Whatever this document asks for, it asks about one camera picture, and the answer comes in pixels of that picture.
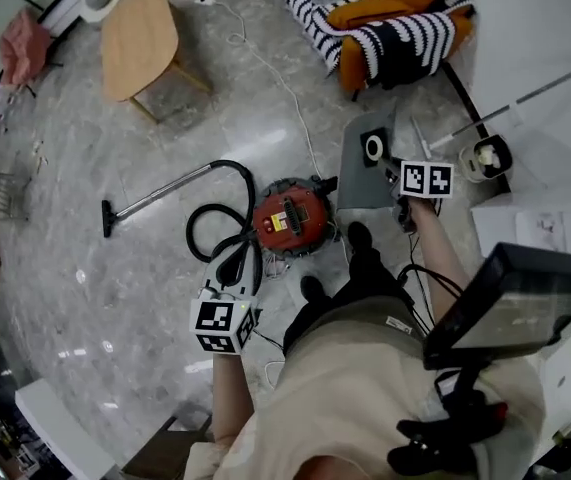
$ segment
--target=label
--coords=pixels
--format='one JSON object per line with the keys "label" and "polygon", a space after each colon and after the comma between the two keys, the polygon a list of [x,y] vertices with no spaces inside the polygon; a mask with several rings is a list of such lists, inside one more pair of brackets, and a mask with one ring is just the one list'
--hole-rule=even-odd
{"label": "label", "polygon": [[274,231],[283,231],[287,229],[287,215],[285,212],[275,213],[271,215]]}
{"label": "label", "polygon": [[403,322],[397,320],[394,317],[388,316],[387,320],[385,321],[385,325],[389,325],[394,329],[398,329],[399,331],[404,332],[405,334],[412,334],[412,328],[409,325],[404,324]]}

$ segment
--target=gray floor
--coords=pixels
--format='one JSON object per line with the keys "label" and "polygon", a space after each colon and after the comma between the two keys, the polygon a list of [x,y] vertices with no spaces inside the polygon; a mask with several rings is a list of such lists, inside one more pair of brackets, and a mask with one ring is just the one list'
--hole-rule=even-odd
{"label": "gray floor", "polygon": [[[220,170],[185,187],[102,236],[100,200],[121,208],[213,159],[233,158],[250,168],[260,188],[283,176],[313,174],[310,153],[291,95],[246,46],[226,41],[240,24],[223,7],[172,0],[188,67],[212,82],[212,97],[174,74],[164,75],[142,100],[163,118],[150,125],[135,109],[102,96],[100,31],[78,26],[51,69],[23,93],[0,140],[0,169],[31,175],[27,223],[0,223],[0,336],[10,360],[27,375],[45,377],[86,430],[123,464],[172,412],[196,425],[211,404],[211,358],[188,333],[189,300],[204,265],[184,240],[187,217],[201,204],[225,202],[243,211],[237,175]],[[398,98],[401,112],[394,153],[423,159],[407,116],[428,139],[468,121],[442,73],[410,87],[372,89],[358,103],[340,89],[282,0],[221,0],[246,20],[249,40],[298,95],[322,173],[337,174],[344,126]],[[36,172],[34,144],[47,159]],[[455,161],[460,143],[445,150]],[[489,197],[492,184],[460,177],[442,221],[470,273],[480,262],[467,209]],[[387,210],[338,216],[342,226],[366,221],[385,262],[397,271],[408,261],[407,237]],[[201,222],[197,238],[211,247],[235,232],[223,217]],[[336,289],[345,279],[338,244],[265,281],[260,330],[277,340],[300,305],[297,280],[316,270]],[[409,290],[417,295],[415,281]],[[259,403],[269,396],[264,365],[278,350],[252,338],[244,361]],[[278,366],[270,367],[272,382]]]}

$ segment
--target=vacuum cleaner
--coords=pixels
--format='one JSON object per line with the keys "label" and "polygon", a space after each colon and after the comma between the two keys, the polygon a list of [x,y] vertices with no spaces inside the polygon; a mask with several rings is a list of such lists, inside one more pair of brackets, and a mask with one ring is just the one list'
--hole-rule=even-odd
{"label": "vacuum cleaner", "polygon": [[[245,166],[233,160],[215,160],[168,183],[120,212],[114,212],[109,201],[101,202],[103,236],[109,238],[114,226],[131,217],[162,197],[197,180],[214,169],[227,167],[238,172],[247,187],[246,215],[224,204],[206,204],[197,208],[189,217],[185,237],[190,252],[199,260],[209,263],[223,250],[244,242],[218,269],[219,281],[231,285],[241,275],[244,258],[251,248],[255,256],[254,290],[258,291],[262,278],[261,247],[279,258],[305,256],[318,250],[326,240],[336,235],[332,224],[332,207],[328,195],[336,190],[336,176],[323,180],[318,176],[309,179],[285,178],[274,181],[263,190],[258,200],[254,177]],[[194,225],[206,213],[221,212],[234,219],[241,230],[220,242],[210,255],[203,253],[194,240]]]}

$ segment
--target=black hose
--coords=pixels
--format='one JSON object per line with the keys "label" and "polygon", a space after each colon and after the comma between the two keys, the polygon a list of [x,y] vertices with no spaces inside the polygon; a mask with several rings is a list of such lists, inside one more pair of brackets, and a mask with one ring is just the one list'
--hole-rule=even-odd
{"label": "black hose", "polygon": [[[215,160],[209,165],[212,169],[218,169],[219,167],[229,167],[230,169],[234,169],[243,177],[247,187],[247,213],[245,214],[245,217],[243,217],[233,208],[219,203],[205,204],[200,206],[194,211],[194,213],[190,215],[189,219],[187,220],[187,226],[185,228],[185,239],[187,241],[187,247],[196,258],[204,263],[209,263],[227,247],[230,247],[231,245],[239,242],[246,242],[247,244],[245,247],[252,247],[254,251],[255,269],[254,289],[252,291],[252,295],[256,295],[256,292],[258,292],[258,288],[260,287],[261,280],[263,278],[263,256],[261,254],[261,248],[252,229],[252,214],[254,212],[254,205],[256,203],[254,177],[252,176],[250,170],[247,169],[247,167],[239,164],[238,162],[234,162],[233,160]],[[239,226],[241,226],[241,230],[238,234],[224,239],[221,243],[214,247],[212,254],[208,256],[207,254],[201,252],[201,250],[196,245],[196,241],[194,240],[194,225],[198,219],[200,219],[206,213],[210,212],[221,212],[231,217],[238,223]]]}

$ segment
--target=black and white striped blanket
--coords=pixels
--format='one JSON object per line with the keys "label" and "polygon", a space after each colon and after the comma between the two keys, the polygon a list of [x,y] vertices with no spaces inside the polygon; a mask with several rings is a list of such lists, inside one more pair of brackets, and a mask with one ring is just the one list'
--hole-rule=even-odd
{"label": "black and white striped blanket", "polygon": [[338,30],[327,23],[327,16],[332,10],[355,1],[358,0],[317,5],[314,0],[286,0],[314,47],[325,59],[330,72],[338,65],[343,38],[351,36],[365,54],[368,82],[383,81],[384,85],[389,85],[384,78],[390,75],[388,62],[391,62],[392,50],[395,65],[402,61],[406,68],[404,76],[400,78],[407,78],[408,81],[398,83],[409,83],[426,74],[433,74],[449,53],[456,32],[448,14],[472,4],[472,0],[435,0],[429,12],[424,14],[372,22],[354,30]]}

